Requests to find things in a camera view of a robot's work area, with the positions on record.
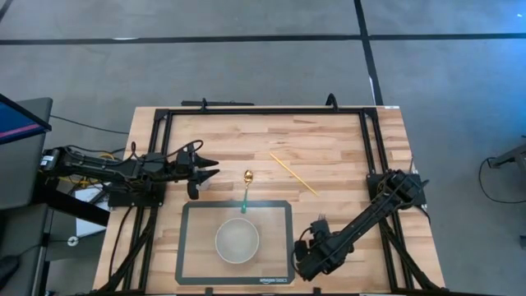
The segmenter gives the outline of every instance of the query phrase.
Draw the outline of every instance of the green object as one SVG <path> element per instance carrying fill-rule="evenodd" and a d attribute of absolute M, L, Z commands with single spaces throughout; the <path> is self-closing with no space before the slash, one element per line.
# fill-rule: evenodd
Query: green object
<path fill-rule="evenodd" d="M 247 196 L 248 196 L 248 186 L 245 188 L 245 197 L 243 198 L 243 204 L 241 205 L 241 213 L 247 213 Z"/>

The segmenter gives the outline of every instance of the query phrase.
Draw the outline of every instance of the monitor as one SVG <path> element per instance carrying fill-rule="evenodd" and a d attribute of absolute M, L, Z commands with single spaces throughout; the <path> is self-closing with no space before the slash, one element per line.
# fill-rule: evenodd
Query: monitor
<path fill-rule="evenodd" d="M 51 131 L 51 125 L 0 95 L 0 145 Z"/>

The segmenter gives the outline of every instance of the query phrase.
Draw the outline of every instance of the butcher block tabletop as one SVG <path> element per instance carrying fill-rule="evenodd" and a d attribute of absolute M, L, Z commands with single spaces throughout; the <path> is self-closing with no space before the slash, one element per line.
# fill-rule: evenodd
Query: butcher block tabletop
<path fill-rule="evenodd" d="M 136 143 L 137 154 L 147 152 L 154 113 L 159 107 L 136 108 L 127 147 Z M 391 169 L 409 170 L 411 149 L 398 108 L 378 107 L 378 118 Z M 376 167 L 380 168 L 372 122 L 367 119 Z M 160 150 L 164 121 L 159 129 Z M 245 192 L 243 174 L 253 172 L 249 201 L 287 201 L 292 207 L 293 237 L 298 239 L 320 214 L 329 221 L 331 231 L 342 229 L 369 204 L 366 185 L 367 159 L 360 121 L 355 114 L 267 114 L 267 115 L 175 115 L 169 137 L 168 152 L 201 139 L 202 157 L 219 161 L 212 169 L 220 173 L 210 179 L 199 201 L 242 201 Z M 311 186 L 314 195 L 278 164 L 275 155 Z M 159 208 L 155 238 L 146 286 L 147 294 L 203 294 L 205 286 L 180 285 L 175 280 L 182 208 L 189 202 L 186 182 L 169 183 L 164 204 Z M 94 289 L 108 281 L 109 261 L 126 207 L 114 208 L 106 230 L 95 276 Z M 113 272 L 128 253 L 136 209 L 127 217 L 118 241 Z M 401 210 L 399 216 L 406 248 L 431 281 L 444 286 L 441 268 L 427 217 L 419 210 Z M 404 278 L 398 255 L 393 249 L 398 285 Z M 138 286 L 142 251 L 136 259 L 131 288 Z M 389 292 L 389 281 L 381 245 L 381 233 L 375 226 L 354 244 L 346 263 L 330 275 L 318 275 L 312 282 L 299 275 L 291 284 L 214 285 L 221 293 L 323 293 Z"/>

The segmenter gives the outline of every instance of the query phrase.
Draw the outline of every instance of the spoon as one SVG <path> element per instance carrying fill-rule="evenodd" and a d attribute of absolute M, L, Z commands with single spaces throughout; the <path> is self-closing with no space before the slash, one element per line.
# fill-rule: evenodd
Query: spoon
<path fill-rule="evenodd" d="M 241 205 L 241 213 L 245 214 L 247 213 L 247 195 L 248 195 L 248 185 L 252 183 L 252 180 L 254 179 L 254 175 L 252 174 L 251 170 L 247 170 L 245 172 L 245 175 L 243 177 L 245 179 L 245 197 L 243 198 L 243 204 Z"/>

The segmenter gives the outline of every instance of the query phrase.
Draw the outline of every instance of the gold spoon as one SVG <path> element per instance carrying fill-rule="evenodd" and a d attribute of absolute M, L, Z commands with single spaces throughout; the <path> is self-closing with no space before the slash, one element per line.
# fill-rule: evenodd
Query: gold spoon
<path fill-rule="evenodd" d="M 248 185 L 252 183 L 252 180 L 254 179 L 254 175 L 252 174 L 252 171 L 248 169 L 245 172 L 245 175 L 243 177 L 245 179 L 245 197 L 243 198 L 243 203 L 241 204 L 241 213 L 245 214 L 247 213 L 247 195 L 248 195 Z"/>

